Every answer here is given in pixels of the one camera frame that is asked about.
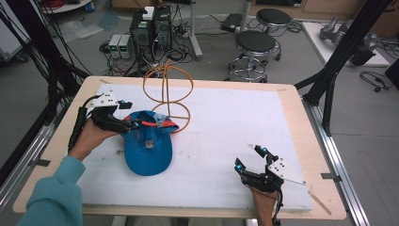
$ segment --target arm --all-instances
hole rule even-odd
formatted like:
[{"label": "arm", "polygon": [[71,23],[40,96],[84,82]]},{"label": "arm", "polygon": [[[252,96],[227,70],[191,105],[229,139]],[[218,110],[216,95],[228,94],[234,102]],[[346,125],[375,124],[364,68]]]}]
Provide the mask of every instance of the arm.
[{"label": "arm", "polygon": [[272,215],[278,196],[277,191],[273,193],[262,192],[250,187],[253,197],[253,205],[259,226],[273,226]]},{"label": "arm", "polygon": [[82,225],[82,194],[76,182],[85,171],[81,161],[106,138],[117,133],[103,131],[87,120],[81,135],[56,173],[40,179],[18,225]]}]

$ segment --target wooden table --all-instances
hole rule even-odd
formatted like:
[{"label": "wooden table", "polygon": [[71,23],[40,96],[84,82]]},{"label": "wooden table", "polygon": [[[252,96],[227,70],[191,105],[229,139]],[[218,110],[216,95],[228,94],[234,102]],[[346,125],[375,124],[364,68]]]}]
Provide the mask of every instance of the wooden table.
[{"label": "wooden table", "polygon": [[[160,85],[161,79],[149,79],[148,85]],[[122,78],[91,76],[80,88],[61,124],[49,142],[41,159],[51,161],[48,167],[36,166],[13,209],[15,212],[25,211],[25,205],[32,194],[36,182],[43,177],[51,176],[58,168],[67,150],[68,141],[76,119],[78,107],[89,97],[96,94],[102,84],[141,85],[142,78]],[[185,80],[170,80],[170,86],[189,87]],[[210,89],[245,89],[267,90],[278,94],[287,121],[292,142],[304,178],[306,178],[312,210],[308,212],[281,211],[279,218],[313,218],[313,219],[344,219],[346,213],[336,186],[332,180],[324,180],[321,173],[329,172],[326,160],[312,130],[310,120],[299,98],[297,90],[291,85],[255,84],[216,81],[194,81],[195,88]],[[171,208],[160,206],[130,206],[130,205],[87,205],[84,204],[84,214],[115,215],[115,216],[170,216],[170,217],[206,217],[206,218],[255,218],[251,209],[214,209],[214,208]]]}]

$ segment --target blue cap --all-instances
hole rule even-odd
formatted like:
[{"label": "blue cap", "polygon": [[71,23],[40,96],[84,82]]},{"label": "blue cap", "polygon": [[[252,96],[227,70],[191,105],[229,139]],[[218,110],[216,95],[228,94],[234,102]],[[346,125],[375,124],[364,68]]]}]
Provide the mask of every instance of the blue cap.
[{"label": "blue cap", "polygon": [[137,130],[122,134],[127,166],[142,176],[166,170],[172,160],[170,132],[179,129],[168,116],[153,111],[137,111],[125,120],[142,121]]}]

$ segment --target robotic hand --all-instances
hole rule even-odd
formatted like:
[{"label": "robotic hand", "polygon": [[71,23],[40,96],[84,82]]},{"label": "robotic hand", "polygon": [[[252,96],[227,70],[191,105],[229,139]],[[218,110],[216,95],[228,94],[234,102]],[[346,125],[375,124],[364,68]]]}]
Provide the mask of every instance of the robotic hand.
[{"label": "robotic hand", "polygon": [[82,132],[88,114],[86,105],[91,100],[94,100],[91,103],[91,106],[93,106],[94,109],[90,112],[90,117],[93,119],[94,124],[99,128],[123,134],[130,130],[138,129],[141,126],[141,121],[122,121],[114,117],[114,112],[117,110],[118,106],[126,109],[130,108],[132,105],[131,103],[128,104],[116,101],[117,99],[112,91],[102,95],[92,96],[85,101],[83,106],[79,107],[75,126],[73,127],[70,142],[68,144],[68,152],[72,149]]},{"label": "robotic hand", "polygon": [[254,173],[246,170],[246,166],[240,161],[235,159],[235,171],[241,177],[241,182],[245,186],[257,188],[262,192],[275,192],[279,193],[277,199],[277,206],[275,215],[272,218],[274,226],[280,226],[280,221],[277,219],[277,214],[282,207],[282,190],[281,186],[284,184],[284,180],[291,181],[300,185],[305,185],[303,178],[291,168],[282,158],[277,155],[271,154],[266,148],[262,148],[256,145],[254,150],[262,157],[266,159],[266,165],[264,166],[264,173]]},{"label": "robotic hand", "polygon": [[284,180],[279,178],[275,173],[269,170],[269,167],[279,160],[277,155],[271,154],[266,148],[256,145],[254,149],[261,157],[266,158],[266,165],[264,166],[264,173],[254,173],[246,170],[246,166],[240,161],[235,159],[235,171],[241,177],[241,182],[245,186],[252,186],[262,192],[281,191],[281,185]]}]

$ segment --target white device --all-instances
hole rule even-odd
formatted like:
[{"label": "white device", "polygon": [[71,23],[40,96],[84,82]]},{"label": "white device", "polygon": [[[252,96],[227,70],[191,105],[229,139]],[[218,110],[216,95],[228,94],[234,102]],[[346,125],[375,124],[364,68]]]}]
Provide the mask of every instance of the white device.
[{"label": "white device", "polygon": [[305,185],[305,181],[283,158],[279,158],[269,167],[269,170],[282,180],[291,181],[300,185]]},{"label": "white device", "polygon": [[144,21],[152,21],[154,7],[144,7],[144,9],[147,11],[147,13],[143,13],[143,20]]},{"label": "white device", "polygon": [[92,107],[100,107],[100,106],[113,106],[113,105],[118,105],[117,98],[115,97],[114,92],[112,90],[109,90],[106,93],[103,93],[99,98],[94,99],[90,106]]},{"label": "white device", "polygon": [[130,35],[122,35],[118,44],[121,58],[130,58],[133,56],[133,42]]},{"label": "white device", "polygon": [[120,50],[118,44],[122,35],[113,35],[111,41],[108,43],[109,50],[113,58],[120,58]]}]

